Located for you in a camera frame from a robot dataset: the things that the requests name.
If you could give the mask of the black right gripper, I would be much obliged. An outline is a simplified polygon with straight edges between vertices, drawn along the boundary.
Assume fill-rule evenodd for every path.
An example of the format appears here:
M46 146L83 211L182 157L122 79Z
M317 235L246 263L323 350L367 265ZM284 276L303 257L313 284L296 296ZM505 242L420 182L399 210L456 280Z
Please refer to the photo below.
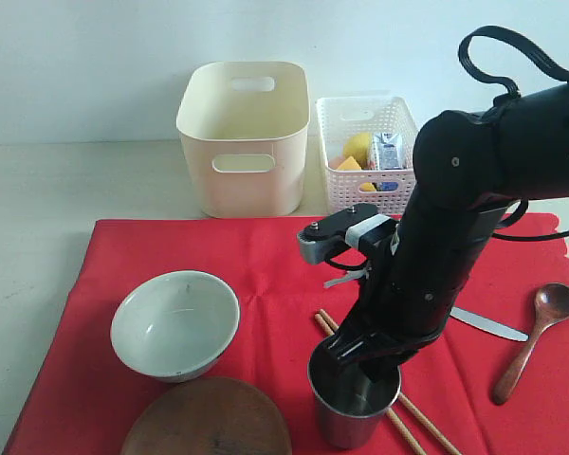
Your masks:
M326 367L360 362L377 382L434 342L506 209L502 201L445 209L414 190L395 234L379 247L356 304L322 341Z

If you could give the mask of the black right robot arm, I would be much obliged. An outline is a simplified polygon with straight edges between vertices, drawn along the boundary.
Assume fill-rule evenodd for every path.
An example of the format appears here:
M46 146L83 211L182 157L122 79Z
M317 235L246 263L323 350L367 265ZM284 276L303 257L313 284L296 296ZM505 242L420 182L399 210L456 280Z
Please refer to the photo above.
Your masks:
M517 201L569 197L569 72L560 85L483 114L445 111L419 131L416 184L376 245L352 243L369 273L337 332L316 350L339 375L373 380L442 333L470 271Z

